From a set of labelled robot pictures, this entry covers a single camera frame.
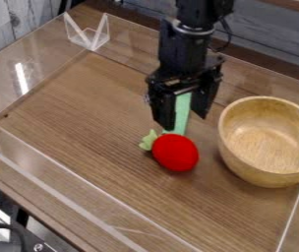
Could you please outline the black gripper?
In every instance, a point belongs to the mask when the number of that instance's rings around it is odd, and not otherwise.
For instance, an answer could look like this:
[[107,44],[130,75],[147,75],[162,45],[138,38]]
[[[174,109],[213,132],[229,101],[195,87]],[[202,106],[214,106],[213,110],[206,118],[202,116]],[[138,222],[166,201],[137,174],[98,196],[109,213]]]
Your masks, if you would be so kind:
[[222,82],[222,57],[207,56],[214,26],[189,27],[166,19],[161,25],[159,68],[146,79],[154,120],[175,129],[177,95],[191,92],[191,110],[205,119]]

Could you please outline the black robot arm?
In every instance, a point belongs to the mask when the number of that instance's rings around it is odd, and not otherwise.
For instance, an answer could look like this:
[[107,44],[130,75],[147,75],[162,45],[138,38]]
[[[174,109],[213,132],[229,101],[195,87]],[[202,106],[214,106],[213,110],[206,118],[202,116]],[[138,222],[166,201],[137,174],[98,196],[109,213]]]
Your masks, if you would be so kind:
[[178,14],[162,20],[159,68],[149,75],[147,99],[153,117],[167,133],[183,134],[189,115],[206,117],[224,74],[221,48],[211,46],[217,25],[230,26],[226,17],[236,0],[177,0]]

